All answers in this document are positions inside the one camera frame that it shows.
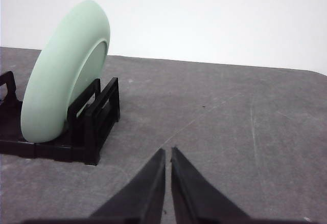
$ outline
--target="white backdrop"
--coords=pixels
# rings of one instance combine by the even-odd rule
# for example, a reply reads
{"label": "white backdrop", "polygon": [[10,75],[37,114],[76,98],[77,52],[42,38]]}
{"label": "white backdrop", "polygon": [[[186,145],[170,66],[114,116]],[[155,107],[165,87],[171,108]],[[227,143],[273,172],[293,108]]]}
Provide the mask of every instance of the white backdrop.
{"label": "white backdrop", "polygon": [[[1,0],[1,46],[42,49],[83,0]],[[304,69],[327,75],[327,0],[94,0],[110,55]]]}

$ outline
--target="scratch mark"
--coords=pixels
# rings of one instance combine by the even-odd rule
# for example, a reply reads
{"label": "scratch mark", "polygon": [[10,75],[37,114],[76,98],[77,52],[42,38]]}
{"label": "scratch mark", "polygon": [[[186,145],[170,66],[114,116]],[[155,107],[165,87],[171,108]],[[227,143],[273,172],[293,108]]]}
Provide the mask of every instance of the scratch mark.
{"label": "scratch mark", "polygon": [[251,130],[252,130],[252,137],[253,137],[253,151],[254,151],[254,158],[255,164],[258,167],[258,150],[256,147],[256,140],[255,140],[255,118],[253,120],[253,103],[254,103],[254,96],[252,98],[251,107],[250,107],[250,114],[251,114]]}
{"label": "scratch mark", "polygon": [[287,118],[290,119],[290,120],[293,120],[293,118],[290,118],[290,117],[286,116],[284,113],[281,113],[279,110],[277,111],[277,113],[281,114],[281,115],[284,116],[284,117],[287,117]]}
{"label": "scratch mark", "polygon": [[207,112],[205,112],[205,113],[201,114],[199,117],[193,119],[193,120],[192,120],[191,122],[189,122],[187,125],[185,125],[185,126],[182,127],[181,129],[179,129],[179,130],[177,130],[175,133],[173,133],[173,135],[170,136],[170,137],[169,137],[165,142],[163,142],[163,143],[162,143],[162,144],[157,148],[157,150],[158,150],[159,148],[163,147],[165,144],[167,144],[167,142],[169,142],[172,138],[174,138],[177,134],[179,134],[180,132],[182,132],[184,129],[186,129],[187,127],[189,127],[189,126],[190,126],[192,123],[194,123],[196,120],[198,120],[198,119],[204,117],[206,114],[210,113],[210,112],[213,111],[214,109],[220,107],[221,105],[225,104],[227,101],[231,100],[232,98],[234,98],[234,97],[236,97],[236,96],[238,96],[238,95],[240,95],[240,94],[241,94],[241,93],[238,93],[238,94],[236,94],[236,95],[234,95],[234,96],[228,98],[227,100],[221,102],[219,105],[214,105],[214,106],[213,106],[211,109],[209,109]]}
{"label": "scratch mark", "polygon": [[118,167],[118,166],[115,166],[115,165],[106,165],[106,167],[111,167],[113,169],[116,169],[116,170],[120,171],[125,176],[126,182],[129,182],[128,174],[121,167]]}
{"label": "scratch mark", "polygon": [[259,183],[260,183],[261,191],[263,193],[263,197],[264,197],[264,200],[265,200],[265,203],[266,203],[267,199],[266,199],[264,187],[263,187],[263,184],[262,184],[262,176],[261,176],[261,170],[260,170],[260,167],[259,167],[259,158],[258,158],[258,147],[257,147],[257,144],[256,144],[256,138],[255,138],[255,136],[256,136],[256,134],[255,134],[255,121],[256,121],[256,118],[253,115],[254,98],[255,98],[255,94],[253,95],[251,106],[250,106],[250,118],[251,118],[251,131],[252,131],[252,137],[253,137],[254,161],[255,161],[256,169],[258,171],[258,177],[259,177]]}

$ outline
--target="gray carpet surface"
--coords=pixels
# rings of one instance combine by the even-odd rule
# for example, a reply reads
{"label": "gray carpet surface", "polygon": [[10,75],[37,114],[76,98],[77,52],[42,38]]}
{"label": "gray carpet surface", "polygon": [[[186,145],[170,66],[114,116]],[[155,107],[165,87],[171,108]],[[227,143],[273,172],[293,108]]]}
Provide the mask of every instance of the gray carpet surface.
{"label": "gray carpet surface", "polygon": [[[20,100],[39,53],[1,48],[1,72],[14,72]],[[327,221],[326,76],[108,56],[102,86],[112,77],[121,119],[98,166],[1,155],[2,223],[87,217],[159,148],[167,151],[161,223],[175,223],[172,146],[252,217]]]}

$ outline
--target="plate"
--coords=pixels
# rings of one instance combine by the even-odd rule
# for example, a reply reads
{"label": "plate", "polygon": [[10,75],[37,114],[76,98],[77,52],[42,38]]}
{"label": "plate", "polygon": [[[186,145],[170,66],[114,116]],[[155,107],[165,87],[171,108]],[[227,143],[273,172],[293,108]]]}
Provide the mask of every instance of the plate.
{"label": "plate", "polygon": [[100,76],[109,39],[107,16],[93,1],[76,5],[63,18],[27,84],[21,109],[27,141],[47,142],[62,134],[69,105]]}

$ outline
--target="dish holder slot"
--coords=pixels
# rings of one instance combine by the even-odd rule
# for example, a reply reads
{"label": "dish holder slot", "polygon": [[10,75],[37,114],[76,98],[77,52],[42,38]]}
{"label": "dish holder slot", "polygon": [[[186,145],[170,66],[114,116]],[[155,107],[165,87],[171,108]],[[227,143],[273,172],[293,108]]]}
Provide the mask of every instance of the dish holder slot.
{"label": "dish holder slot", "polygon": [[11,71],[0,76],[0,86],[5,84],[7,94],[0,101],[0,153],[23,158],[98,164],[100,150],[114,123],[120,118],[117,77],[112,78],[102,92],[100,79],[95,79],[69,106],[65,132],[52,141],[42,143],[28,142],[22,135],[22,101],[17,99],[15,79]]}

